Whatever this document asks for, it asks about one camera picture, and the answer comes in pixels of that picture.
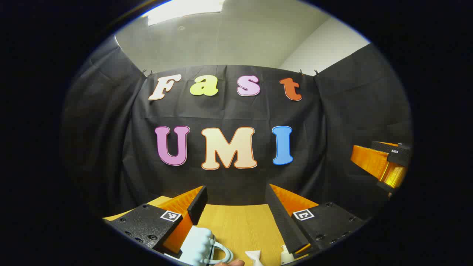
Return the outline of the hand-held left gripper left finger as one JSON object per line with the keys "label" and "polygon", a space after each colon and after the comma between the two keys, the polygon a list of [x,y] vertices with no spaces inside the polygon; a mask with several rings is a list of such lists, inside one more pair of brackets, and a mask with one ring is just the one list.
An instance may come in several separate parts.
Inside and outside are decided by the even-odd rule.
{"label": "hand-held left gripper left finger", "polygon": [[203,185],[157,206],[141,204],[115,219],[105,219],[105,222],[139,245],[178,255],[191,228],[198,224],[207,202],[207,187]]}

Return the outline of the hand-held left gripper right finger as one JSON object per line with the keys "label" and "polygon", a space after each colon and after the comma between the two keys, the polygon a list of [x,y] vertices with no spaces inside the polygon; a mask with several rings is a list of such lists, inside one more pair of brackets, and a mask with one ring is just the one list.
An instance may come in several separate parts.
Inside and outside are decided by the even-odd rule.
{"label": "hand-held left gripper right finger", "polygon": [[273,184],[267,185],[265,199],[294,258],[322,253],[365,224],[334,202],[318,204]]}

